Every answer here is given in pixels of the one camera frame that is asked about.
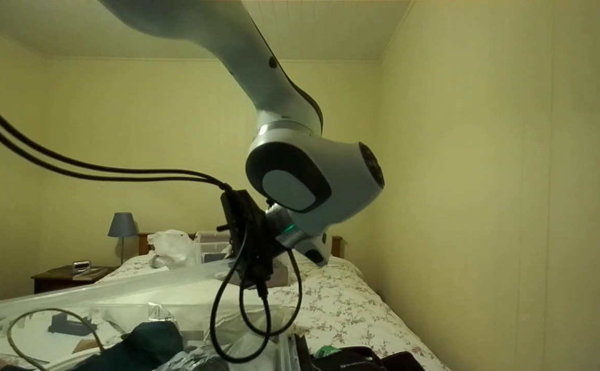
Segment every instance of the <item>ceiling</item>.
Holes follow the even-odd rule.
[[[408,0],[243,0],[276,55],[373,60]],[[122,25],[97,0],[0,0],[0,33],[43,55],[202,58],[205,50]]]

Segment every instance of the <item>lampshade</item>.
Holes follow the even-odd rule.
[[[110,226],[110,238],[138,236],[133,213],[116,213]]]

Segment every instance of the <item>cable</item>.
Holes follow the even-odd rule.
[[[38,153],[43,153],[43,155],[47,155],[47,157],[51,157],[55,161],[62,161],[62,163],[69,163],[69,166],[75,166],[75,167],[84,167],[84,169],[94,169],[94,172],[110,172],[110,174],[135,174],[135,176],[173,174],[176,178],[168,178],[168,180],[146,178],[146,182],[176,182],[176,180],[179,180],[178,176],[185,176],[185,178],[182,178],[184,182],[205,182],[205,183],[214,183],[220,190],[230,190],[227,183],[218,182],[212,176],[200,174],[200,172],[187,172],[187,169],[126,169],[126,167],[108,167],[108,166],[96,166],[96,163],[76,161],[76,159],[65,157],[65,155],[61,155],[61,153],[55,153],[51,148],[45,148],[45,146],[38,144],[36,140],[28,139],[15,126],[10,126],[8,119],[5,119],[2,115],[0,115],[0,127],[5,132],[8,132],[10,136],[15,136],[16,140],[26,142],[30,148],[36,148]],[[2,135],[0,135],[0,142],[5,146],[8,146],[10,150],[15,150],[15,146],[16,146],[8,139],[5,139]],[[110,180],[102,180],[97,176],[80,176],[76,172],[55,172],[55,174],[62,174],[62,176],[69,176],[69,178],[80,178],[80,180],[110,182]],[[112,178],[112,182],[135,182],[135,180],[138,180],[138,178],[119,178],[119,180],[118,178]]]
[[[239,358],[239,356],[232,356],[232,354],[227,354],[227,353],[220,348],[218,338],[216,338],[216,312],[218,312],[218,304],[220,304],[220,296],[222,296],[227,284],[232,283],[232,279],[234,279],[234,275],[236,275],[236,270],[238,270],[242,257],[243,257],[242,252],[243,252],[243,246],[246,246],[247,238],[249,238],[249,228],[243,230],[243,239],[242,239],[242,246],[239,246],[239,252],[238,252],[236,264],[232,265],[232,270],[230,270],[227,277],[222,279],[222,283],[220,283],[220,287],[218,287],[218,291],[216,291],[214,304],[212,304],[212,312],[211,312],[211,341],[212,341],[212,346],[214,346],[216,354],[218,354],[220,358],[226,358],[227,362],[249,362],[249,361],[259,358],[259,356],[265,353],[265,348],[267,348],[267,345],[269,345],[269,341],[270,341],[270,337],[265,337],[265,338],[263,338],[263,345],[260,345],[260,348],[259,348],[256,353],[252,353],[252,354]],[[270,305],[269,305],[267,302],[265,302],[263,305],[265,305],[265,316],[267,316],[267,331],[270,331],[270,330],[272,330],[272,314],[270,314]]]
[[[83,323],[83,325],[94,335],[100,353],[105,351],[105,346],[102,345],[102,341],[100,341],[96,328],[90,325],[90,322],[84,319],[84,317],[80,317],[80,316],[75,314],[75,312],[62,309],[62,307],[42,307],[42,309],[26,312],[26,314],[21,314],[19,317],[15,317],[15,319],[10,322],[10,325],[8,325],[8,330],[7,330],[7,337],[8,337],[8,345],[10,345],[10,348],[13,348],[21,358],[26,358],[30,364],[33,364],[36,369],[45,371],[45,368],[40,364],[40,358],[33,358],[33,356],[26,354],[26,353],[15,345],[13,328],[15,328],[15,323],[21,322],[23,317],[30,317],[30,316],[33,316],[33,314],[42,314],[42,312],[61,312],[61,314],[67,314],[67,316],[70,316],[70,317],[76,317],[76,319],[78,319],[78,322],[80,322],[80,323]]]
[[[265,330],[256,328],[256,325],[252,323],[249,316],[247,316],[246,309],[243,309],[243,295],[239,293],[239,312],[242,312],[242,317],[243,317],[246,325],[247,325],[252,331],[260,335],[260,337],[278,337],[278,335],[282,335],[284,330],[289,330],[289,328],[296,323],[296,319],[297,319],[297,316],[300,316],[300,312],[301,312],[301,304],[303,304],[303,283],[301,283],[301,272],[300,272],[300,265],[297,265],[297,260],[296,260],[294,250],[286,250],[286,253],[289,253],[289,257],[292,257],[294,272],[296,272],[296,277],[297,277],[297,288],[300,288],[300,293],[297,293],[297,305],[296,305],[296,312],[294,312],[292,319],[289,319],[282,328],[272,330],[272,331],[265,331]],[[259,287],[259,295],[260,295],[260,298],[263,298],[263,305],[265,305],[265,302],[267,302],[267,293],[269,293],[267,287],[265,287],[265,288]]]

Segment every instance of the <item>wall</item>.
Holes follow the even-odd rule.
[[[600,371],[600,0],[414,0],[382,69],[390,305],[459,371]]]
[[[0,112],[38,135],[43,58],[0,38]],[[38,260],[40,172],[0,146],[0,298],[33,293]]]
[[[326,114],[326,136],[366,140],[377,119],[375,62],[292,62],[294,80]],[[256,112],[216,60],[53,58],[47,69],[50,146],[94,163],[208,172],[247,188],[243,161]],[[108,238],[112,213],[133,211],[140,230],[214,228],[222,225],[218,190],[196,183],[45,182],[42,265],[70,260],[118,264]],[[337,230],[348,253],[366,261],[366,215]]]

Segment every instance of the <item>bed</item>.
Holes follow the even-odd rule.
[[[413,335],[410,328],[403,323],[403,319],[382,302],[382,296],[366,284],[362,270],[342,257],[342,238],[328,239],[328,246],[333,247],[333,257],[325,269],[317,269],[303,256],[297,256],[303,279],[303,307],[292,331],[305,338],[308,351],[315,354],[326,348],[367,346],[382,358],[397,353],[410,353],[425,371],[447,371],[447,368],[429,351],[429,346],[425,346],[422,341]],[[138,256],[131,257],[97,284],[154,279],[159,272],[170,270],[168,265],[154,264],[157,253],[149,244],[149,236],[140,236],[137,252]],[[105,338],[108,346],[116,345],[122,331],[133,331],[137,323],[150,317],[150,305],[157,307],[159,314],[166,314],[178,322],[179,328],[205,330],[218,284],[218,279],[208,279],[200,283],[173,283],[135,291],[128,295],[105,296],[102,304],[110,312],[94,316],[94,322],[100,323],[100,337]],[[281,275],[281,279],[270,287],[272,288],[269,298],[272,309],[292,312],[297,304],[297,279],[292,279],[292,275]],[[226,304],[236,304],[238,293],[238,287],[230,284],[226,291]],[[30,337],[38,337],[38,343],[55,343],[57,348],[62,348],[61,353],[65,353],[65,356],[42,354],[47,358],[55,356],[53,364],[57,364],[61,358],[76,354],[76,345],[62,346],[62,338],[57,337],[42,338],[40,328],[50,319],[51,314],[42,314],[38,316],[38,322],[30,319],[28,325]],[[5,348],[8,348],[7,341],[0,338],[0,353],[5,353]]]

